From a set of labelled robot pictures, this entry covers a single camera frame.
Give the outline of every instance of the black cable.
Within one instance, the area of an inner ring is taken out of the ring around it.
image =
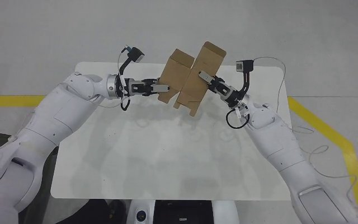
[[[123,103],[121,102],[121,108],[122,108],[122,110],[123,110],[123,111],[126,111],[126,110],[128,109],[129,104],[130,104],[130,99],[128,99],[127,105],[125,105],[125,107],[123,107]]]
[[[123,75],[124,69],[127,67],[127,65],[128,65],[130,62],[131,62],[131,59],[130,59],[130,58],[127,58],[127,60],[122,64],[122,66],[121,66],[120,69],[119,69],[119,74],[118,74],[119,76],[122,76],[122,75]],[[128,109],[128,107],[129,107],[129,104],[130,104],[130,99],[128,99],[127,104],[126,104],[125,106],[123,106],[123,103],[121,102],[121,108],[122,108],[122,110],[123,110],[123,111],[126,111],[126,110]]]
[[[240,127],[234,127],[229,123],[229,115],[235,111],[235,108],[231,109],[227,114],[226,114],[226,123],[228,123],[229,127],[231,127],[232,129],[241,129],[243,127],[245,127],[245,125],[248,123],[248,121],[250,120],[250,114],[247,115],[246,122],[241,125]]]

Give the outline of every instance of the cable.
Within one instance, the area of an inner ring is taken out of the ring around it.
[[[260,59],[260,58],[272,58],[272,59],[276,59],[278,60],[283,66],[284,66],[284,76],[282,78],[282,81],[281,81],[281,85],[280,85],[280,88],[279,88],[279,94],[277,95],[277,108],[276,108],[276,113],[279,111],[279,106],[280,106],[280,92],[281,92],[281,88],[282,88],[282,84],[284,83],[284,80],[285,80],[285,76],[286,76],[286,65],[285,63],[283,63],[280,59],[278,58],[274,58],[274,57],[258,57],[258,58],[255,58],[253,61],[255,61],[256,59]]]
[[[304,128],[304,127],[301,127],[301,126],[298,126],[299,128],[303,128],[303,129],[306,129],[306,130],[309,130],[309,131],[311,131],[310,133],[306,133],[306,132],[299,132],[299,131],[297,131],[297,130],[293,130],[293,129],[291,129],[293,132],[297,132],[297,133],[303,133],[303,134],[313,134],[314,133],[314,130],[312,130],[312,129],[309,129],[309,128]],[[319,152],[316,152],[317,150],[319,150],[320,148],[322,148],[322,147],[325,147],[326,149],[324,149],[324,150],[322,150],[322,151],[319,151]],[[354,177],[354,181],[353,181],[353,183],[351,184],[351,186],[348,188],[348,190],[347,190],[347,192],[346,192],[346,197],[347,197],[347,199],[350,201],[350,203],[354,206],[354,208],[358,208],[357,207],[357,205],[353,202],[353,200],[350,198],[350,196],[349,196],[349,193],[351,192],[351,190],[353,189],[353,187],[356,185],[356,183],[357,183],[357,176],[356,175],[354,175],[354,174],[352,174],[352,175],[344,175],[344,176],[329,176],[329,175],[327,175],[327,174],[323,174],[322,172],[320,172],[319,170],[317,170],[315,167],[314,167],[314,165],[312,164],[312,162],[311,162],[311,157],[312,157],[312,155],[317,155],[317,154],[321,154],[321,153],[324,153],[324,152],[327,152],[327,150],[329,149],[329,146],[328,145],[322,145],[322,146],[319,146],[319,147],[317,147],[317,148],[315,148],[312,152],[307,152],[306,150],[303,150],[301,147],[300,147],[300,149],[303,151],[303,152],[305,152],[305,153],[307,153],[307,154],[309,154],[309,156],[308,156],[308,163],[312,166],[312,168],[318,173],[318,174],[320,174],[320,175],[322,175],[322,176],[324,176],[324,177],[326,177],[326,178],[331,178],[331,179],[340,179],[340,178],[350,178],[350,177]]]
[[[246,119],[246,122],[245,122],[243,125],[241,125],[240,127],[234,127],[234,126],[232,126],[232,125],[230,124],[230,122],[229,122],[229,115],[230,115],[232,112],[234,112],[234,111],[235,111],[235,108],[231,109],[231,110],[226,114],[226,123],[228,123],[229,127],[231,127],[232,129],[241,129],[241,128],[245,127],[245,125],[246,125],[246,124],[248,123],[248,121],[250,120],[250,114],[248,114],[248,115],[247,115],[247,118],[245,118],[245,119]]]
[[[278,113],[278,111],[279,111],[279,106],[280,106],[280,101],[279,101],[279,99],[280,99],[280,92],[281,92],[282,85],[283,85],[284,80],[285,80],[285,77],[286,77],[286,65],[285,65],[285,63],[283,63],[281,60],[279,60],[278,58],[275,58],[275,57],[258,57],[258,58],[255,58],[253,61],[255,61],[256,59],[260,59],[260,58],[272,58],[272,59],[275,59],[275,60],[279,61],[279,62],[284,66],[284,76],[283,76],[282,81],[281,81],[281,84],[280,84],[279,93],[277,94],[277,108],[276,108],[276,113]],[[302,134],[313,134],[313,133],[314,133],[314,130],[312,130],[312,129],[304,128],[304,127],[301,127],[301,126],[298,126],[298,127],[299,127],[299,128],[302,128],[302,129],[305,129],[305,130],[308,130],[308,131],[310,131],[310,132],[309,132],[309,133],[306,133],[306,132],[300,132],[300,131],[293,130],[293,129],[291,129],[291,130],[292,130],[293,132],[302,133]],[[319,149],[322,148],[322,147],[326,147],[326,149],[323,150],[323,151],[320,151],[320,152],[316,152],[317,150],[319,150]],[[318,170],[314,167],[314,165],[311,163],[311,160],[310,160],[310,159],[311,159],[311,156],[312,156],[312,155],[317,155],[317,154],[321,154],[321,153],[326,152],[326,151],[329,149],[329,146],[327,146],[327,145],[319,146],[318,148],[314,149],[312,152],[307,152],[307,151],[303,150],[301,147],[300,147],[300,149],[301,149],[303,152],[309,154],[309,156],[308,156],[308,163],[311,164],[312,168],[313,168],[318,174],[320,174],[320,175],[322,175],[322,176],[324,176],[324,177],[326,177],[326,178],[332,178],[332,179],[354,177],[354,181],[353,181],[353,183],[351,184],[351,186],[349,187],[349,189],[348,189],[348,191],[347,191],[347,193],[346,193],[346,197],[347,197],[347,199],[351,202],[351,204],[357,209],[357,208],[358,208],[357,205],[356,205],[356,204],[353,202],[353,200],[349,197],[350,191],[353,189],[353,187],[355,186],[355,184],[356,184],[356,182],[357,182],[357,179],[358,179],[357,176],[356,176],[356,175],[329,176],[329,175],[323,174],[322,172],[318,171]]]

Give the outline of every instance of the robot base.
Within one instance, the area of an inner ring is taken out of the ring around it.
[[[132,200],[127,224],[239,224],[233,200]]]

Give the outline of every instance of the electrical wire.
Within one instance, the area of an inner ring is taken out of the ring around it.
[[[257,59],[261,59],[261,58],[271,58],[271,59],[275,59],[275,60],[279,61],[279,62],[284,66],[284,76],[282,77],[282,81],[281,81],[281,84],[280,84],[279,92],[278,92],[278,94],[277,94],[277,108],[276,108],[276,113],[278,113],[278,111],[279,111],[279,106],[280,106],[280,101],[279,101],[279,100],[280,100],[280,92],[281,92],[282,85],[283,85],[284,80],[285,80],[285,77],[286,77],[286,65],[285,65],[285,63],[283,63],[280,59],[275,58],[275,57],[258,57],[258,58],[255,58],[253,61],[255,61],[255,60],[257,60]],[[300,132],[300,131],[293,130],[293,129],[291,129],[291,130],[292,130],[293,132],[302,133],[302,134],[313,134],[313,133],[314,133],[314,130],[312,130],[312,129],[304,128],[304,127],[301,127],[301,126],[298,126],[298,127],[299,127],[299,128],[302,128],[302,129],[305,129],[305,130],[308,130],[308,131],[310,131],[310,132],[307,133],[307,132]],[[319,149],[322,148],[322,147],[325,147],[326,149],[324,149],[324,150],[322,150],[322,151],[319,151],[319,152],[316,152],[317,150],[319,150]],[[327,146],[327,145],[319,146],[319,147],[317,147],[316,149],[314,149],[312,152],[307,152],[307,151],[303,150],[301,147],[300,147],[300,149],[301,149],[303,152],[309,154],[309,156],[308,156],[308,163],[312,166],[312,168],[313,168],[318,174],[320,174],[320,175],[322,175],[322,176],[324,176],[324,177],[326,177],[326,178],[332,178],[332,179],[351,178],[351,177],[354,178],[353,183],[351,184],[351,186],[349,187],[349,189],[348,189],[348,191],[347,191],[347,193],[346,193],[346,197],[347,197],[347,199],[351,202],[351,204],[357,209],[357,208],[358,208],[357,205],[353,202],[353,200],[352,200],[352,199],[350,198],[350,196],[349,196],[350,191],[353,189],[353,187],[354,187],[355,184],[357,183],[357,176],[356,176],[356,175],[329,176],[329,175],[326,175],[326,174],[320,172],[319,170],[317,170],[317,169],[314,167],[314,165],[311,163],[311,156],[312,156],[312,155],[317,155],[317,154],[321,154],[321,153],[327,152],[327,150],[329,149],[329,146]]]
[[[121,79],[121,83],[124,82],[124,81],[123,81],[123,78],[121,77],[120,72],[119,72],[119,59],[121,58],[121,55],[124,52],[124,50],[125,50],[125,48],[119,53],[118,61],[117,61],[118,75],[119,75],[119,77]],[[129,98],[128,96],[125,96],[126,91],[125,91],[124,87],[122,89],[122,93],[123,93],[123,96],[122,96],[122,98],[121,98],[121,100],[120,100],[120,102],[118,104],[116,104],[114,106],[102,106],[102,105],[99,104],[99,106],[102,107],[102,108],[116,108],[117,106],[121,105],[125,99]]]
[[[277,113],[279,111],[279,106],[280,106],[280,101],[279,101],[280,92],[281,92],[281,88],[282,88],[282,85],[284,83],[285,76],[286,76],[286,65],[280,59],[274,58],[274,57],[258,57],[258,58],[255,58],[253,61],[255,62],[255,60],[260,59],[260,58],[272,58],[272,59],[275,59],[275,60],[279,61],[284,66],[284,76],[283,76],[281,84],[280,84],[279,93],[277,94],[277,108],[276,108],[276,113]]]
[[[250,114],[248,114],[247,115],[247,118],[245,118],[246,119],[246,122],[243,124],[243,125],[241,125],[240,127],[234,127],[234,126],[232,126],[231,124],[230,124],[230,122],[229,122],[229,115],[232,113],[232,112],[234,112],[235,111],[235,108],[232,108],[227,114],[226,114],[226,123],[229,125],[229,127],[231,127],[232,129],[241,129],[241,128],[243,128],[243,127],[245,127],[245,125],[248,123],[248,121],[250,120]]]
[[[291,129],[292,132],[297,132],[297,133],[302,133],[302,134],[313,134],[313,133],[314,133],[314,130],[312,130],[312,129],[304,128],[304,127],[301,127],[301,126],[298,126],[298,127],[299,127],[299,128],[302,128],[302,129],[305,129],[305,130],[308,130],[308,131],[310,131],[310,132],[309,132],[309,133],[307,133],[307,132],[300,132],[300,131],[294,130],[293,128]],[[319,150],[319,149],[322,148],[322,147],[325,147],[325,149],[322,150],[322,151],[316,152],[317,150]],[[326,178],[331,178],[331,179],[351,178],[351,177],[354,178],[353,183],[350,185],[350,187],[348,188],[348,190],[347,190],[347,192],[346,192],[346,197],[347,197],[347,199],[350,201],[350,203],[353,205],[353,207],[356,208],[356,209],[358,209],[357,205],[353,202],[353,200],[352,200],[351,197],[349,196],[349,193],[351,192],[351,190],[353,189],[353,187],[354,187],[354,186],[356,185],[356,183],[357,183],[357,176],[354,175],[354,174],[352,174],[352,175],[343,175],[343,176],[330,176],[330,175],[324,174],[324,173],[320,172],[319,170],[317,170],[317,169],[315,168],[315,166],[314,166],[314,165],[312,164],[312,162],[311,162],[311,157],[312,157],[312,155],[317,155],[317,154],[321,154],[321,153],[327,152],[328,149],[329,149],[329,146],[328,146],[328,145],[325,145],[325,144],[324,144],[324,145],[321,145],[321,146],[315,148],[312,152],[308,152],[308,151],[306,151],[306,150],[303,150],[301,147],[300,147],[300,149],[301,149],[303,152],[309,154],[309,156],[308,156],[308,163],[309,163],[309,164],[312,166],[312,168],[313,168],[318,174],[320,174],[321,176],[324,176],[324,177],[326,177]]]

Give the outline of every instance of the white cable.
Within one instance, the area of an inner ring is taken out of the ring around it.
[[[277,94],[277,108],[276,108],[276,113],[278,113],[278,111],[279,111],[279,105],[280,105],[280,102],[279,102],[280,92],[281,92],[281,88],[282,88],[282,85],[283,85],[283,83],[284,83],[285,76],[286,76],[286,65],[285,65],[285,63],[283,63],[281,60],[279,60],[278,58],[274,58],[274,57],[258,57],[258,58],[255,58],[253,61],[255,61],[256,59],[260,59],[260,58],[272,58],[272,59],[275,59],[275,60],[279,61],[279,62],[284,66],[284,76],[283,76],[282,81],[281,81],[281,84],[280,84],[279,93]],[[304,127],[301,127],[301,126],[298,126],[298,127],[299,127],[299,128],[302,128],[302,129],[305,129],[305,130],[308,130],[308,131],[310,131],[310,132],[307,133],[307,132],[300,132],[300,131],[293,130],[293,129],[291,129],[291,130],[292,130],[293,132],[302,133],[302,134],[313,134],[313,133],[314,133],[314,130],[312,130],[312,129],[304,128]],[[323,150],[323,151],[320,151],[320,152],[316,152],[317,150],[319,150],[319,149],[322,148],[322,147],[326,147],[326,149]],[[356,209],[358,209],[358,206],[357,206],[357,205],[353,202],[353,200],[349,197],[350,191],[353,189],[354,185],[355,185],[356,182],[357,182],[357,176],[356,176],[356,175],[329,176],[329,175],[323,174],[323,173],[321,173],[320,171],[318,171],[318,170],[314,167],[314,165],[311,163],[311,160],[310,160],[310,159],[311,159],[311,156],[312,156],[312,155],[317,155],[317,154],[321,154],[321,153],[323,153],[323,152],[326,152],[326,151],[329,149],[329,146],[327,146],[327,145],[319,146],[318,148],[314,149],[312,152],[307,152],[307,151],[303,150],[301,147],[300,147],[300,149],[301,149],[303,152],[309,154],[309,156],[308,156],[308,163],[311,164],[311,166],[313,167],[313,169],[314,169],[318,174],[320,174],[320,175],[322,175],[322,176],[324,176],[324,177],[326,177],[326,178],[332,178],[332,179],[354,177],[354,181],[353,181],[353,183],[351,184],[351,186],[349,187],[349,189],[348,189],[348,191],[347,191],[347,193],[346,193],[346,197],[347,197],[348,200],[351,202],[351,204],[352,204]]]
[[[303,129],[306,129],[306,130],[309,130],[310,132],[309,133],[306,133],[306,132],[300,132],[300,131],[297,131],[297,130],[293,130],[291,129],[293,132],[297,132],[297,133],[303,133],[303,134],[313,134],[314,133],[314,130],[312,129],[309,129],[309,128],[304,128],[304,127],[301,127],[301,126],[298,126],[299,128],[303,128]],[[319,150],[320,148],[322,147],[325,147],[326,149],[322,150],[322,151],[319,151],[319,152],[316,152],[317,150]],[[329,176],[329,175],[326,175],[326,174],[323,174],[322,172],[318,171],[314,165],[311,163],[311,156],[312,155],[317,155],[317,154],[321,154],[323,152],[327,152],[327,150],[329,149],[329,146],[328,145],[322,145],[322,146],[319,146],[317,147],[316,149],[314,149],[312,152],[307,152],[305,150],[303,150],[301,147],[300,149],[309,154],[308,156],[308,163],[312,166],[312,168],[320,175],[326,177],[326,178],[332,178],[332,179],[340,179],[340,178],[350,178],[350,177],[354,177],[354,181],[353,183],[351,184],[351,186],[349,187],[349,189],[347,190],[346,192],[346,197],[348,198],[348,200],[350,201],[350,203],[353,205],[354,208],[358,209],[357,205],[353,202],[353,200],[349,197],[349,193],[350,191],[353,189],[354,185],[356,184],[357,182],[357,176],[356,175],[344,175],[344,176]]]
[[[279,101],[280,92],[281,92],[282,84],[284,83],[285,76],[286,76],[286,65],[280,59],[274,58],[274,57],[258,57],[258,58],[255,58],[253,61],[255,61],[256,59],[260,59],[260,58],[272,58],[272,59],[275,59],[275,60],[279,61],[284,66],[284,76],[282,78],[281,85],[280,85],[280,88],[279,88],[279,94],[277,95],[277,108],[276,108],[276,113],[277,113],[279,111],[279,106],[280,106],[280,101]]]

